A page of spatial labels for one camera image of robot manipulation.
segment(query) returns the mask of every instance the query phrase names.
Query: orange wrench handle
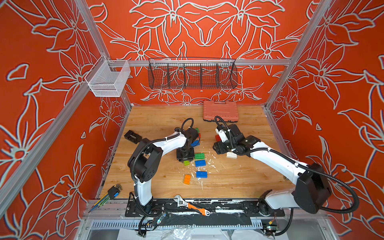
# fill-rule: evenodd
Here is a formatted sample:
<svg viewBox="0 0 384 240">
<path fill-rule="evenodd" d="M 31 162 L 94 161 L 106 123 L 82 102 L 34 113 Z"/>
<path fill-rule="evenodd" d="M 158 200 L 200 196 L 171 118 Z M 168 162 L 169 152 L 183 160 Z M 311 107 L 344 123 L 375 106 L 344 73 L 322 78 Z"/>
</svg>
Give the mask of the orange wrench handle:
<svg viewBox="0 0 384 240">
<path fill-rule="evenodd" d="M 193 206 L 193 205 L 190 204 L 190 203 L 188 203 L 188 208 L 189 208 L 189 209 L 195 209 L 195 210 L 199 211 L 202 215 L 205 216 L 205 209 L 199 209 L 199 208 Z"/>
</svg>

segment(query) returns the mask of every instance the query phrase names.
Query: adjustable wrench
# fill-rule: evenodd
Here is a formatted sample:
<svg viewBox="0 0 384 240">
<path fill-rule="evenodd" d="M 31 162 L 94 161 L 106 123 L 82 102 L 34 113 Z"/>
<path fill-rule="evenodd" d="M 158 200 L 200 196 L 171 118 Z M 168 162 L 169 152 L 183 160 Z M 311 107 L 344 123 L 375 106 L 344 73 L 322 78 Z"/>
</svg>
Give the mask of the adjustable wrench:
<svg viewBox="0 0 384 240">
<path fill-rule="evenodd" d="M 173 200 L 174 200 L 175 202 L 177 202 L 177 206 L 178 206 L 178 207 L 180 207 L 180 206 L 187 207 L 187 208 L 189 208 L 189 209 L 195 210 L 195 211 L 198 212 L 198 213 L 201 213 L 201 214 L 204 215 L 204 216 L 209 216 L 209 215 L 211 215 L 211 212 L 210 212 L 210 211 L 208 211 L 208 210 L 206 210 L 206 209 L 199 209 L 199 208 L 193 206 L 192 204 L 190 204 L 190 203 L 184 201 L 184 200 L 181 198 L 180 195 L 176 195 L 176 196 L 173 198 Z"/>
</svg>

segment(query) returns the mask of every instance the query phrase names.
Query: green lego brick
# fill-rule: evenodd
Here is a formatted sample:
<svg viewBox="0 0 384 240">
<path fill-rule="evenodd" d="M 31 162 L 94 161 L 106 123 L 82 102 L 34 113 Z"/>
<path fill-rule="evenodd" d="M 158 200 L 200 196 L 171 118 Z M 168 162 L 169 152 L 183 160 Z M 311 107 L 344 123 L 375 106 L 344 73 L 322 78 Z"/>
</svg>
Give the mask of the green lego brick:
<svg viewBox="0 0 384 240">
<path fill-rule="evenodd" d="M 195 160 L 205 159 L 204 153 L 195 153 Z"/>
</svg>

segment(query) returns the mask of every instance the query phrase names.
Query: white wire basket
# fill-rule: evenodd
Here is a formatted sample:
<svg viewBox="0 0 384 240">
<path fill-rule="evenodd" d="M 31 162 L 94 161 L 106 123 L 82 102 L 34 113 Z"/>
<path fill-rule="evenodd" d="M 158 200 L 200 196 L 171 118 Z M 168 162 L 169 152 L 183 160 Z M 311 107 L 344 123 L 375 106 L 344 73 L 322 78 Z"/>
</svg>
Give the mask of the white wire basket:
<svg viewBox="0 0 384 240">
<path fill-rule="evenodd" d="M 102 55 L 85 77 L 96 97 L 119 97 L 131 73 L 128 61 L 118 68 L 111 67 L 110 62 Z"/>
</svg>

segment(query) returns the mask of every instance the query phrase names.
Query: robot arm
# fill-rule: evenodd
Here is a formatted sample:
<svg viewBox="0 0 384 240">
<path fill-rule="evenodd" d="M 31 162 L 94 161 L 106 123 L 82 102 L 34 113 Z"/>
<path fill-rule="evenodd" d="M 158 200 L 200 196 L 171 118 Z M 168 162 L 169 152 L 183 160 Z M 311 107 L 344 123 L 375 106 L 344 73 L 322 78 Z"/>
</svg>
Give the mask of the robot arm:
<svg viewBox="0 0 384 240">
<path fill-rule="evenodd" d="M 194 150 L 190 145 L 199 137 L 199 134 L 192 126 L 193 124 L 187 130 L 177 127 L 172 135 L 163 140 L 160 139 L 160 141 L 152 141 L 152 143 L 149 139 L 144 138 L 133 152 L 128 166 L 131 173 L 132 171 L 134 173 L 135 198 L 139 199 L 141 205 L 145 206 L 152 199 L 151 181 L 157 172 L 162 156 L 175 149 L 181 156 L 180 161 L 194 155 Z"/>
<path fill-rule="evenodd" d="M 258 200 L 259 212 L 262 215 L 271 214 L 273 209 L 292 207 L 302 208 L 315 214 L 331 195 L 331 188 L 326 177 L 298 167 L 301 164 L 318 172 L 324 172 L 320 165 L 312 164 L 309 166 L 292 158 L 292 162 L 289 162 L 282 156 L 273 153 L 272 148 L 260 139 L 254 136 L 244 137 L 235 124 L 225 127 L 218 124 L 216 132 L 221 138 L 221 141 L 216 142 L 213 146 L 217 154 L 232 151 L 238 155 L 247 155 L 267 164 L 296 185 L 292 189 L 266 191 Z"/>
</svg>

